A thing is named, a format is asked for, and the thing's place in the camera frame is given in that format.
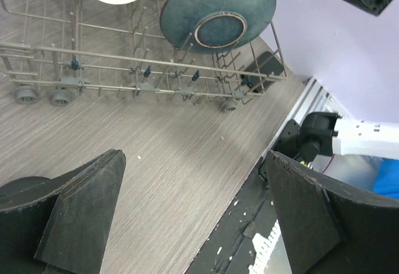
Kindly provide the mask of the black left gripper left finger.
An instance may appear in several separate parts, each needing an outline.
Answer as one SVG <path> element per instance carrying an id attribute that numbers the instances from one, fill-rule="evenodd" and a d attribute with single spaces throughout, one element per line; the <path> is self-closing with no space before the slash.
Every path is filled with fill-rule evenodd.
<path id="1" fill-rule="evenodd" d="M 125 167 L 110 149 L 1 198 L 1 273 L 99 273 Z"/>

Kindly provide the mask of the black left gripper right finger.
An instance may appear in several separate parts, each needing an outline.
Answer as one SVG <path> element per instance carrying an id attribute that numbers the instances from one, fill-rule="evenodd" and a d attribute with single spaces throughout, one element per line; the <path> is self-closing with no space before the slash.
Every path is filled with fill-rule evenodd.
<path id="1" fill-rule="evenodd" d="M 293 273 L 398 273 L 398 200 L 270 150 L 269 190 Z"/>

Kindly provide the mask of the black smartphone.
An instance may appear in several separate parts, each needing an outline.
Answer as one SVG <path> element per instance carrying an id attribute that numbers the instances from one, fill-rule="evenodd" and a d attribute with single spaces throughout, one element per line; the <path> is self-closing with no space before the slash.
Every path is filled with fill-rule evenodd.
<path id="1" fill-rule="evenodd" d="M 256 55 L 252 52 L 252 62 L 244 71 L 281 77 L 284 72 L 284 66 L 282 62 L 277 59 L 277 53 L 278 51 L 264 51 L 260 55 Z M 244 87 L 247 87 L 251 92 L 257 94 L 263 93 L 274 83 L 274 81 L 262 82 L 263 78 L 255 75 L 247 76 L 241 74 L 240 78 L 241 85 L 238 89 L 243 90 Z"/>

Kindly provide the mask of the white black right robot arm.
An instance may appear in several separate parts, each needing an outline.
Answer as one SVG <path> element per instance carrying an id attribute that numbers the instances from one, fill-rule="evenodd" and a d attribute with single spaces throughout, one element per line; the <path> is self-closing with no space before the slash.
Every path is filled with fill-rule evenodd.
<path id="1" fill-rule="evenodd" d="M 341 1 L 377 17 L 393 0 Z M 355 120 L 338 112 L 311 112 L 301 124 L 288 121 L 274 150 L 305 163 L 317 155 L 369 155 L 396 160 L 398 124 Z"/>

